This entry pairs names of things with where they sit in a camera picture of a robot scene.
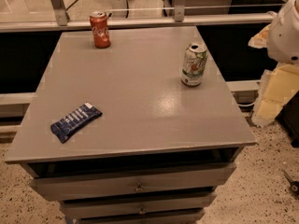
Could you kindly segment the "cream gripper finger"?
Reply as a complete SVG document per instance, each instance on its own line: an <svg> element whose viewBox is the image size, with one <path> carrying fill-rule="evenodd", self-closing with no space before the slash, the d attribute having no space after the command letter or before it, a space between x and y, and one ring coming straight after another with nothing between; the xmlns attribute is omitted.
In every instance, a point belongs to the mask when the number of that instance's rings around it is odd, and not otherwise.
<svg viewBox="0 0 299 224"><path fill-rule="evenodd" d="M248 45L255 49L263 49L268 47L268 33L270 25L266 25L258 34L253 36Z"/></svg>
<svg viewBox="0 0 299 224"><path fill-rule="evenodd" d="M299 92L299 65L278 63L273 71L265 70L251 120L263 127L272 123L283 106Z"/></svg>

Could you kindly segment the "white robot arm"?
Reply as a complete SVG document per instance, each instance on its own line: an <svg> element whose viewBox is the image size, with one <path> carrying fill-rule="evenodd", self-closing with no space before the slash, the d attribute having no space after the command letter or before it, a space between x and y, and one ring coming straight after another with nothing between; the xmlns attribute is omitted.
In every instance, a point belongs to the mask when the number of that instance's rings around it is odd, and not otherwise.
<svg viewBox="0 0 299 224"><path fill-rule="evenodd" d="M283 106L299 92L299 0L288 0L272 22L249 40L252 48L267 48L268 57L278 64L264 71L251 120L267 126Z"/></svg>

